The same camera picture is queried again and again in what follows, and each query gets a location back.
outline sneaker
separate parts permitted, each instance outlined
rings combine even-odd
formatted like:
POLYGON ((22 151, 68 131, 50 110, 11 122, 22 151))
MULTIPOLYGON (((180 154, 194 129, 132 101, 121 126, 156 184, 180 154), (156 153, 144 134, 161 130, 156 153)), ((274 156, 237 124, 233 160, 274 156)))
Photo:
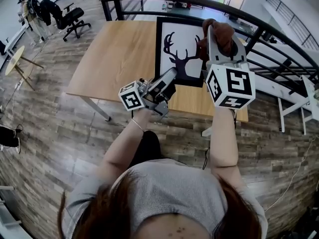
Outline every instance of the sneaker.
POLYGON ((15 150, 16 150, 16 152, 17 152, 18 154, 20 154, 20 151, 21 151, 20 138, 18 137, 17 139, 18 139, 18 141, 19 141, 19 145, 15 148, 15 150))

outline office chair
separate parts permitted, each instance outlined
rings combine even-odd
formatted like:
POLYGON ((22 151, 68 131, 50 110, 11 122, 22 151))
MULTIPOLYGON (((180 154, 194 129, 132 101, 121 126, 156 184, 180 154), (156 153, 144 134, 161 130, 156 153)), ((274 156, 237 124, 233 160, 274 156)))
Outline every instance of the office chair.
POLYGON ((82 17, 84 15, 84 11, 79 8, 73 8, 70 9, 70 6, 74 5, 74 3, 68 5, 67 7, 64 8, 64 10, 66 9, 67 13, 64 16, 58 17, 56 18, 56 26, 59 29, 65 29, 67 26, 70 26, 69 28, 66 29, 66 35, 63 37, 63 41, 67 41, 66 37, 71 33, 71 32, 75 32, 76 38, 80 38, 78 32, 76 31, 76 29, 78 29, 79 27, 83 27, 83 26, 89 26, 89 28, 91 28, 91 24, 90 23, 84 23, 83 20, 81 20, 79 22, 79 18, 82 17))

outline deer head artwork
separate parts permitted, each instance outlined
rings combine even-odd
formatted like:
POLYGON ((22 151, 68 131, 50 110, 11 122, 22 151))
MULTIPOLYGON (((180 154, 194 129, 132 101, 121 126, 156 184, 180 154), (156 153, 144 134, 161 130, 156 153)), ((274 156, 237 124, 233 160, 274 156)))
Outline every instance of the deer head artwork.
POLYGON ((186 70, 185 70, 185 66, 187 64, 187 62, 191 59, 197 59, 199 58, 199 47, 197 46, 197 43, 199 42, 199 36, 196 35, 196 38, 195 38, 195 42, 196 42, 196 54, 195 56, 191 56, 189 57, 188 56, 188 51, 186 49, 186 57, 184 59, 180 59, 177 55, 177 50, 176 50, 176 54, 174 55, 173 53, 171 53, 170 51, 170 47, 173 45, 173 43, 171 42, 171 38, 173 36, 175 32, 172 32, 171 34, 168 34, 165 39, 164 39, 164 52, 168 55, 171 55, 172 57, 170 57, 170 61, 172 63, 175 64, 175 67, 177 69, 177 76, 178 78, 180 79, 183 79, 183 80, 198 80, 198 78, 196 77, 192 77, 192 76, 188 76, 186 74, 186 70))

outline wooden floor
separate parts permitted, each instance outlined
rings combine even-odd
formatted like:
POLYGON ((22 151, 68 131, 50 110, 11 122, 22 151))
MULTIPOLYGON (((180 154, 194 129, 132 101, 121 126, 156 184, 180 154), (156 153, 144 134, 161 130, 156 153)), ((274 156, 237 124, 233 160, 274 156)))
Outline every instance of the wooden floor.
MULTIPOLYGON (((70 1, 84 9, 83 19, 92 28, 84 28, 80 39, 70 35, 68 42, 62 40, 63 32, 55 29, 45 44, 35 48, 27 45, 26 57, 45 65, 44 70, 34 68, 31 74, 36 91, 25 83, 14 91, 18 74, 13 72, 5 77, 4 70, 0 72, 0 104, 5 107, 1 123, 24 127, 21 153, 17 154, 14 148, 0 152, 0 184, 15 187, 13 192, 0 194, 37 239, 57 238, 56 215, 61 193, 71 191, 99 164, 130 119, 122 104, 99 101, 112 117, 105 122, 79 98, 65 94, 81 57, 105 23, 98 0, 62 0, 59 4, 70 1)), ((23 43, 28 40, 22 39, 18 46, 23 43)), ((236 129, 239 167, 266 209, 288 187, 310 141, 319 132, 319 124, 309 122, 308 135, 303 136, 301 115, 295 112, 285 119, 286 133, 279 132, 277 101, 264 94, 257 94, 248 114, 249 122, 239 123, 236 129)), ((209 138, 201 137, 201 132, 211 121, 212 118, 172 112, 161 122, 150 123, 149 129, 159 136, 164 155, 201 168, 209 146, 209 138)), ((269 238, 293 227, 312 204, 319 179, 318 152, 319 139, 313 142, 290 190, 266 213, 269 238)))

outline framed picture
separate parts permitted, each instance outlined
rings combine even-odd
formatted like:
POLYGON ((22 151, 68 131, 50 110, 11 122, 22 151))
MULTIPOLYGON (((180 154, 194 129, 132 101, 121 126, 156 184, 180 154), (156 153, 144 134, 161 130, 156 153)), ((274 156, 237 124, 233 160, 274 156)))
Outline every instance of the framed picture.
POLYGON ((206 65, 199 59, 197 42, 203 38, 201 21, 158 17, 155 79, 175 67, 175 84, 201 88, 204 82, 201 69, 205 69, 206 65))

